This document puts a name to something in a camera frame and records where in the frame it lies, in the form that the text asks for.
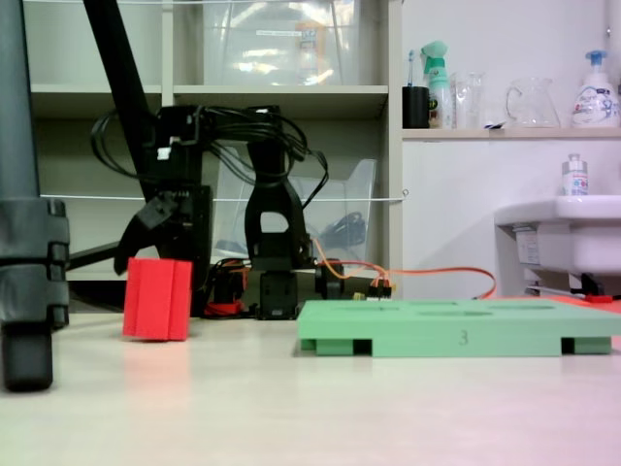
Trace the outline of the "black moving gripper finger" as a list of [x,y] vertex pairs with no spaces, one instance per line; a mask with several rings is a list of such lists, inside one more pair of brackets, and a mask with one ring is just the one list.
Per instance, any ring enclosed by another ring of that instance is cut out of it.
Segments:
[[128,261],[141,249],[155,246],[160,231],[178,209],[172,191],[162,191],[151,198],[128,223],[114,254],[114,271],[127,271]]

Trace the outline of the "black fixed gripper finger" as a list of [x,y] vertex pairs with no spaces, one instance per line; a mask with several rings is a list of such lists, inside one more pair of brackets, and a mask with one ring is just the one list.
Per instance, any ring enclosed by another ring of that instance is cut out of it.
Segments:
[[205,282],[211,267],[212,231],[209,227],[168,228],[157,244],[161,258],[192,265],[191,316],[202,316],[207,303]]

